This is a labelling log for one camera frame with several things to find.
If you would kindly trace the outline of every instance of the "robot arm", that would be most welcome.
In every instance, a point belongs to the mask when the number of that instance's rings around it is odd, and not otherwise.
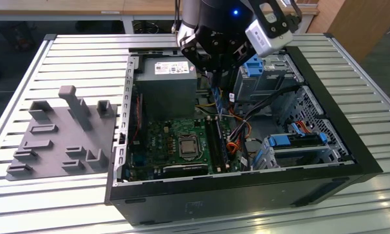
[[[284,15],[276,0],[184,0],[183,3],[177,44],[195,66],[212,73],[212,86],[256,53],[265,57],[293,39],[300,20]],[[262,14],[262,3],[270,5],[272,14]],[[199,45],[207,53],[199,52]]]

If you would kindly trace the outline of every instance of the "metal table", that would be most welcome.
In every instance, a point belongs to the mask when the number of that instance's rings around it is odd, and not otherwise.
[[[322,203],[296,209],[132,227],[105,206],[107,174],[9,182],[5,169],[21,142],[32,100],[52,106],[61,85],[76,85],[88,104],[121,104],[128,48],[175,46],[171,35],[69,35],[45,40],[0,119],[0,233],[358,233],[390,232],[390,99],[336,39],[294,36],[385,173]]]

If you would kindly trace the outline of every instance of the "black cable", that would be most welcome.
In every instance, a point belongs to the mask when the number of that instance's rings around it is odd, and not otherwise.
[[[257,141],[260,144],[262,144],[262,141],[257,138],[252,138],[252,141]]]
[[[246,131],[246,128],[242,128],[241,130],[241,135],[244,136],[245,135],[245,131]],[[248,165],[245,165],[244,163],[241,163],[241,171],[245,172],[245,171],[249,171],[250,170],[250,160],[249,160],[249,151],[248,151],[248,148],[246,148],[246,139],[242,137],[242,139],[240,140],[241,142],[241,157],[244,157],[248,161]]]
[[[196,106],[196,108],[199,108],[201,111],[204,111],[207,114],[209,114],[209,115],[212,115],[212,116],[217,115],[217,114],[215,114],[215,113],[207,111],[207,110],[205,110],[203,107],[200,107],[200,106]]]
[[[294,0],[290,0],[290,5],[292,5],[292,7],[293,7],[293,9],[294,9],[294,12],[296,12],[297,15],[298,15],[300,22],[302,22],[302,11],[301,11],[301,9],[300,9],[297,3],[294,2]]]
[[[237,139],[237,136],[246,124],[246,121],[249,121],[249,119],[253,117],[253,115],[256,115],[260,110],[262,108],[265,108],[266,106],[269,106],[273,101],[285,93],[289,93],[289,92],[293,92],[293,91],[297,91],[301,86],[304,84],[297,84],[297,85],[293,85],[293,86],[288,86],[285,88],[281,88],[280,90],[277,90],[274,93],[272,93],[264,100],[261,100],[252,108],[250,110],[248,111],[248,113],[245,114],[244,118],[242,118],[242,122],[241,124],[238,125],[238,127],[233,130],[232,134],[229,135],[229,139],[231,141],[235,141]]]

